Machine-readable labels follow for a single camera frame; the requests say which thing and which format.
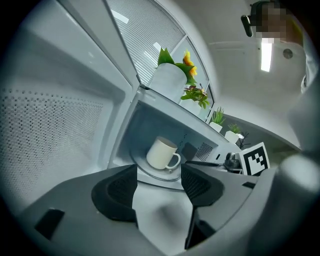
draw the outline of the artificial flower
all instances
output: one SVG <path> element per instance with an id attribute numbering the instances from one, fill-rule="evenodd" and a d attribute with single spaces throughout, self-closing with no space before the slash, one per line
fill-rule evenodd
<path id="1" fill-rule="evenodd" d="M 184 52 L 183 63 L 188 66 L 194 66 L 194 63 L 190 60 L 190 51 L 188 50 Z"/>
<path id="2" fill-rule="evenodd" d="M 194 77 L 197 75 L 197 67 L 194 66 L 191 70 L 190 70 L 190 74 Z"/>

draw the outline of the white wall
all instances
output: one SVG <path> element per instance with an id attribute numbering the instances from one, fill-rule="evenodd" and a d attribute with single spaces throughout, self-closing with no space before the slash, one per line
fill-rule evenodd
<path id="1" fill-rule="evenodd" d="M 298 139 L 287 118 L 280 118 L 256 105 L 227 95 L 221 95 L 214 103 L 214 110 L 218 107 L 222 107 L 225 114 L 261 127 L 292 144 L 295 148 L 300 148 Z"/>
<path id="2" fill-rule="evenodd" d="M 209 76 L 214 101 L 218 100 L 220 95 L 220 80 L 217 74 L 217 63 L 214 62 L 212 54 L 196 25 L 173 0 L 154 1 L 162 6 L 175 19 L 190 38 Z"/>

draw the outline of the perforated panel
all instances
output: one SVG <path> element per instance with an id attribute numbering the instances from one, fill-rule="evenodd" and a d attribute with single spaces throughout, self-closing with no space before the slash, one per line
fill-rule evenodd
<path id="1" fill-rule="evenodd" d="M 90 166 L 102 107 L 60 94 L 1 90 L 1 190 L 15 212 Z"/>
<path id="2" fill-rule="evenodd" d="M 210 153 L 212 152 L 212 149 L 213 149 L 212 146 L 209 146 L 206 143 L 202 143 L 201 147 L 198 148 L 198 151 L 195 154 L 195 156 L 199 158 L 201 161 L 205 162 L 208 156 L 210 155 Z"/>

